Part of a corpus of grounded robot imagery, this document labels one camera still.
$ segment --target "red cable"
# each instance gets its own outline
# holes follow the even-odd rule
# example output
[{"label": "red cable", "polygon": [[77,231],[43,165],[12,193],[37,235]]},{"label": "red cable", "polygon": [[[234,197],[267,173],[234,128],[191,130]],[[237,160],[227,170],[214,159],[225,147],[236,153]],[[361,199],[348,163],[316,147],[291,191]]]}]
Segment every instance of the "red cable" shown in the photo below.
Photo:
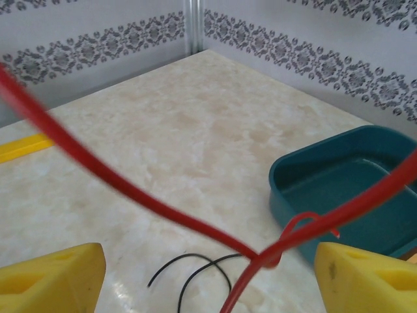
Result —
[{"label": "red cable", "polygon": [[[288,224],[284,227],[281,233],[280,239],[283,236],[285,237],[286,235],[291,233],[294,230],[295,226],[297,226],[297,224],[301,222],[301,220],[305,220],[306,218],[312,218],[313,220],[318,220],[319,218],[321,218],[321,216],[318,215],[316,212],[302,212],[302,213],[297,214],[292,219],[290,219]],[[340,232],[338,230],[330,230],[330,232],[334,235],[334,237],[338,239],[340,238]],[[281,261],[281,257],[282,257],[282,253],[278,257],[276,257],[274,261],[268,262],[267,265],[265,265],[265,267],[269,269],[273,269],[275,266],[279,264],[279,262]]]},{"label": "red cable", "polygon": [[220,313],[230,313],[252,277],[266,264],[281,258],[282,252],[305,241],[326,233],[330,228],[340,227],[366,214],[376,206],[395,196],[417,178],[417,149],[413,151],[390,175],[381,179],[359,196],[323,215],[316,222],[310,222],[299,230],[280,237],[252,260],[237,280],[227,297]]},{"label": "red cable", "polygon": [[121,177],[78,143],[43,107],[0,66],[0,95],[17,112],[28,118],[51,140],[91,173],[136,203],[173,222],[202,233],[249,259],[257,253],[244,243],[208,224],[169,207]]},{"label": "red cable", "polygon": [[238,297],[242,293],[253,275],[263,266],[271,265],[278,260],[284,250],[292,248],[304,241],[321,235],[328,230],[346,224],[355,218],[365,214],[398,193],[405,185],[413,182],[417,177],[417,150],[413,152],[391,175],[385,177],[363,194],[329,212],[316,222],[301,227],[299,230],[285,235],[278,242],[265,249],[259,256],[245,244],[232,238],[230,235],[205,224],[204,222],[182,214],[172,207],[159,202],[150,195],[144,193],[132,183],[129,183],[120,175],[108,168],[103,162],[90,154],[86,148],[79,144],[59,123],[50,117],[20,85],[18,85],[0,67],[0,95],[24,117],[30,119],[43,133],[56,142],[72,158],[101,178],[107,184],[118,190],[125,196],[145,206],[151,211],[179,223],[192,230],[211,237],[237,252],[253,260],[227,298],[221,313],[230,313]]}]

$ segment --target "yellow strip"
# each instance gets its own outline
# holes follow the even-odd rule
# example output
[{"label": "yellow strip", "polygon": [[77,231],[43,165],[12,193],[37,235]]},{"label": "yellow strip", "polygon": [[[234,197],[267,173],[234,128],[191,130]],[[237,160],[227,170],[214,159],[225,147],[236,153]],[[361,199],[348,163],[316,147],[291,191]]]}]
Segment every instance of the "yellow strip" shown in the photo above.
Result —
[{"label": "yellow strip", "polygon": [[4,145],[0,145],[0,163],[49,148],[52,145],[53,141],[43,134],[36,134],[14,142],[5,143]]}]

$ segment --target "hole in yellow block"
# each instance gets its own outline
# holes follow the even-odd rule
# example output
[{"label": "hole in yellow block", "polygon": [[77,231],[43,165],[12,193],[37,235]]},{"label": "hole in yellow block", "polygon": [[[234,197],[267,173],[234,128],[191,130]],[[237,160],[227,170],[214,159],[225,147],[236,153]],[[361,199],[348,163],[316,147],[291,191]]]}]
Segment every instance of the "hole in yellow block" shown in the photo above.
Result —
[{"label": "hole in yellow block", "polygon": [[354,259],[363,259],[363,260],[369,259],[368,256],[365,256],[359,252],[346,251],[346,254]]},{"label": "hole in yellow block", "polygon": [[417,273],[412,271],[383,269],[376,272],[396,290],[417,290]]},{"label": "hole in yellow block", "polygon": [[73,252],[68,252],[68,253],[56,256],[56,257],[54,257],[54,259],[57,260],[57,261],[65,261],[65,260],[71,258],[73,255],[74,255]]},{"label": "hole in yellow block", "polygon": [[0,295],[23,293],[41,280],[43,276],[40,274],[18,274],[0,279]]}]

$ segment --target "marble countertop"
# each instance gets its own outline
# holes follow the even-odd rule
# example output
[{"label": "marble countertop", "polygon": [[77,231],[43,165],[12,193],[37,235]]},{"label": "marble countertop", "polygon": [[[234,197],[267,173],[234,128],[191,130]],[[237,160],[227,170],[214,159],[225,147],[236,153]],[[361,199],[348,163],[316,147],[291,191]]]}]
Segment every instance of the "marble countertop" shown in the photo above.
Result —
[{"label": "marble countertop", "polygon": [[[281,229],[268,208],[268,171],[282,155],[367,124],[214,52],[203,52],[51,111],[83,143],[161,200],[260,251]],[[0,143],[35,131],[0,129]],[[176,312],[182,285],[205,264],[184,252],[230,253],[133,204],[56,147],[0,164],[0,266],[99,242],[107,272],[96,312]],[[245,259],[225,261],[234,282]],[[183,312],[218,312],[215,269],[187,290]],[[261,271],[233,312],[324,313],[313,270],[296,250]]]}]

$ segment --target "plastic tray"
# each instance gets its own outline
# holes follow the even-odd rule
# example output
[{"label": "plastic tray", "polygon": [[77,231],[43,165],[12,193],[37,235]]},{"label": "plastic tray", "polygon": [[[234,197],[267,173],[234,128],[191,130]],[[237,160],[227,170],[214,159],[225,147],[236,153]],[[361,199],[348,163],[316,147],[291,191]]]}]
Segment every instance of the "plastic tray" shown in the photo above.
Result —
[{"label": "plastic tray", "polygon": [[[323,215],[383,178],[416,147],[389,128],[364,126],[285,155],[270,169],[272,214],[281,226],[304,211]],[[313,264],[321,241],[395,258],[406,253],[417,245],[417,181],[339,231],[339,240],[324,235],[301,245],[301,253]]]}]

